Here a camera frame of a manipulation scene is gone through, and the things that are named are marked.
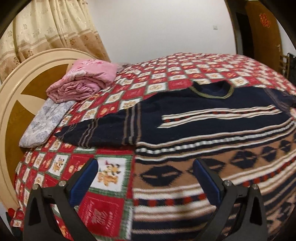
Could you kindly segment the navy striped knit sweater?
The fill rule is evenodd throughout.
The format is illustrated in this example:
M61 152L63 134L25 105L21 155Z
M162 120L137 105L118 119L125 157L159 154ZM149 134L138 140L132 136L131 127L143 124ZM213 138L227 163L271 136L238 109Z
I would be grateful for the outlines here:
M63 127L82 148L135 148L132 240L192 240L214 212L193 174L203 160L222 179L257 184L268 238L295 205L295 95L227 81L160 92L136 105Z

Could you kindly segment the red checkered bear bedspread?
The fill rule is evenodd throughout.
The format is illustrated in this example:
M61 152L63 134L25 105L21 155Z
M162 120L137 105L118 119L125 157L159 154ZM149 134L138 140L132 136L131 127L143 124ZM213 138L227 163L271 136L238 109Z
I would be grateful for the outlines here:
M242 55L128 66L25 153L11 227L23 229L34 184L68 180L90 158L99 168L76 211L97 240L193 240L215 211L196 158L235 185L259 186L272 240L295 208L295 87Z

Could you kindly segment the grey floral pillow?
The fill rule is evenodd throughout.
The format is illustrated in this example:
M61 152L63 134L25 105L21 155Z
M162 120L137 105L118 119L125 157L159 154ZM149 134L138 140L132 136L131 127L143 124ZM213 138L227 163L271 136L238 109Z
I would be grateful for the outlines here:
M75 103L74 100L55 103L51 98L48 98L28 125L18 146L34 148L44 144Z

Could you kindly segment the cream and brown headboard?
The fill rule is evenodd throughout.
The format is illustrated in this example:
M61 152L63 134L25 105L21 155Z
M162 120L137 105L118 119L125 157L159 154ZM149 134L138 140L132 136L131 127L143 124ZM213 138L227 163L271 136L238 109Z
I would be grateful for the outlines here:
M1 202L18 209L15 170L25 149L19 141L47 99L46 90L61 79L77 59L94 56L75 49L46 50L23 61L1 85Z

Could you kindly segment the folded pink quilt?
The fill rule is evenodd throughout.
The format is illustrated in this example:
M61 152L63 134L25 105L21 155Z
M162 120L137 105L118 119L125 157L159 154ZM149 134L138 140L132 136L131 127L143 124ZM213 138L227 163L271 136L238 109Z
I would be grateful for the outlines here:
M98 59L79 59L46 90L46 94L55 103L84 100L112 85L116 73L116 64Z

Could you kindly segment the wooden chair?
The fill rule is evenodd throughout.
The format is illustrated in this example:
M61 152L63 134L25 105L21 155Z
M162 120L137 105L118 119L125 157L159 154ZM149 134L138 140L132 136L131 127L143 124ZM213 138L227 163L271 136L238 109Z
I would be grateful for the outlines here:
M280 55L278 71L280 74L285 75L287 73L287 70L288 70L288 56Z

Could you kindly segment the black bag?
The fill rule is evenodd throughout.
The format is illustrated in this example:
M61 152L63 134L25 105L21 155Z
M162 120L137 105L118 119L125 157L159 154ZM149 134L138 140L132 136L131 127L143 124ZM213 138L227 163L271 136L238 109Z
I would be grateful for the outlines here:
M296 82L296 58L293 54L288 53L288 61L289 61L289 71L288 71L288 80L295 84Z

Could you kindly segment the beige floral curtain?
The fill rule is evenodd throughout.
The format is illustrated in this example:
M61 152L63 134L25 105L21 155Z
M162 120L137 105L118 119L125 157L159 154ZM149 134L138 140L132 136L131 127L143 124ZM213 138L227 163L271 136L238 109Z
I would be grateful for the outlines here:
M71 48L109 61L88 1L31 1L1 37L1 82L23 61L48 49Z

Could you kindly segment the brown wooden door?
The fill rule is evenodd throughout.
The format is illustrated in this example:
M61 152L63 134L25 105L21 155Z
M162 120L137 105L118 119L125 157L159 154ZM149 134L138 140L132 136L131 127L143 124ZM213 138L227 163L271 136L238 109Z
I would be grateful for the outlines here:
M227 0L236 53L282 73L282 45L275 16L260 1Z

